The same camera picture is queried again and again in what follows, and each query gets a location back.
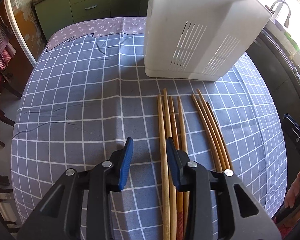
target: table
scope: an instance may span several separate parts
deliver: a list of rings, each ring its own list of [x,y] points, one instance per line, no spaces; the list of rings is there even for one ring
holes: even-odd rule
[[[44,51],[36,64],[21,98],[11,150],[21,220],[66,169],[93,168],[130,136],[134,153],[128,182],[122,193],[111,193],[115,239],[162,239],[156,96],[163,88],[175,104],[176,96],[181,96],[190,159],[214,169],[190,98],[197,88],[201,90],[214,109],[234,172],[272,217],[286,190],[285,145],[272,98],[248,55],[244,53],[217,82],[149,78],[143,61],[144,35],[120,31],[65,41]],[[213,215],[217,235],[215,203]]]

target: wooden chopstick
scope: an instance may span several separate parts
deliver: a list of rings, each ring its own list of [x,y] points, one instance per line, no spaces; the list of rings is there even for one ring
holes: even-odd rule
[[[179,139],[176,116],[174,113],[173,99],[172,96],[169,97],[169,107],[170,107],[170,118],[172,127],[172,139],[177,150],[179,150]],[[183,193],[177,193],[177,240],[183,239]]]
[[[179,111],[179,123],[180,123],[180,133],[181,133],[181,150],[188,153],[187,148],[187,138],[186,138],[186,127],[183,118],[183,108],[180,96],[177,97],[178,100],[178,111]],[[183,237],[186,234],[186,225],[188,220],[188,209],[189,209],[189,192],[183,192]]]
[[[195,107],[197,108],[197,111],[199,113],[201,122],[203,124],[204,129],[206,130],[206,134],[207,134],[207,138],[210,144],[210,148],[211,148],[211,154],[212,154],[212,158],[214,161],[214,165],[216,167],[216,171],[217,172],[222,172],[222,166],[221,166],[221,161],[220,161],[220,155],[217,152],[217,148],[216,148],[216,143],[214,142],[213,138],[212,138],[212,134],[211,134],[211,130],[209,129],[209,126],[207,124],[207,121],[201,111],[201,108],[198,104],[197,98],[195,97],[194,94],[191,95],[191,98],[194,102]]]
[[[219,130],[217,128],[218,125],[216,124],[215,119],[213,118],[211,112],[209,111],[209,109],[207,107],[207,103],[204,100],[200,89],[197,89],[197,92],[198,92],[198,95],[199,95],[199,98],[200,98],[200,101],[201,101],[200,105],[203,107],[202,112],[206,113],[206,117],[208,118],[208,125],[210,126],[210,129],[213,130],[213,133],[215,134],[215,142],[218,144],[217,148],[219,147],[219,149],[220,149],[221,154],[219,154],[219,157],[220,157],[222,169],[223,170],[230,169],[230,165],[229,165],[228,157],[227,157],[227,154],[226,154],[226,150],[225,150],[224,144],[222,142]]]
[[[223,146],[225,148],[225,151],[226,151],[226,155],[227,155],[227,159],[228,159],[228,162],[229,162],[229,165],[230,165],[230,169],[233,171],[234,169],[233,169],[233,165],[232,165],[230,154],[229,154],[228,149],[227,149],[226,142],[225,142],[225,140],[224,140],[224,138],[222,136],[222,133],[221,133],[220,127],[218,125],[217,119],[216,119],[216,117],[215,117],[215,115],[214,115],[214,113],[212,111],[212,108],[211,108],[211,106],[210,106],[210,104],[209,104],[208,101],[207,101],[207,107],[208,107],[210,113],[212,114],[212,117],[213,117],[213,120],[214,120],[215,124],[217,125],[218,132],[219,132],[219,134],[221,136],[222,144],[223,144]]]
[[[164,111],[166,117],[166,137],[172,137],[169,104],[167,90],[163,89]],[[177,193],[173,185],[171,174],[169,173],[169,198],[170,198],[170,240],[177,239]]]
[[[161,156],[163,240],[170,240],[169,172],[161,95],[158,95],[158,115]]]

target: metal handle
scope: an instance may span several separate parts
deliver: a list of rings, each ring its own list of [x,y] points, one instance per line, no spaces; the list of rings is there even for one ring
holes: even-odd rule
[[[94,5],[94,6],[91,6],[91,7],[86,7],[85,8],[85,10],[89,10],[89,9],[92,9],[92,8],[95,8],[95,7],[97,7],[98,5],[96,4],[96,5]]]

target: curved metal faucet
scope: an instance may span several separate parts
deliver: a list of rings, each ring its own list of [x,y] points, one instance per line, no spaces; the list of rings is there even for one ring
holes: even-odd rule
[[[286,21],[284,22],[284,26],[285,26],[286,28],[288,28],[288,27],[289,27],[289,19],[290,19],[290,16],[291,16],[291,10],[290,10],[289,5],[286,3],[286,1],[284,1],[284,0],[277,0],[277,1],[275,1],[275,2],[271,5],[269,11],[272,12],[274,6],[275,6],[277,3],[284,3],[285,5],[288,6],[289,13],[288,13],[288,16],[287,16]]]

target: white plastic container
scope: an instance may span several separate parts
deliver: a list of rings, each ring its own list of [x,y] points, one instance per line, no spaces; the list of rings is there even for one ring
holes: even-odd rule
[[[149,0],[146,74],[216,81],[270,18],[257,0]]]

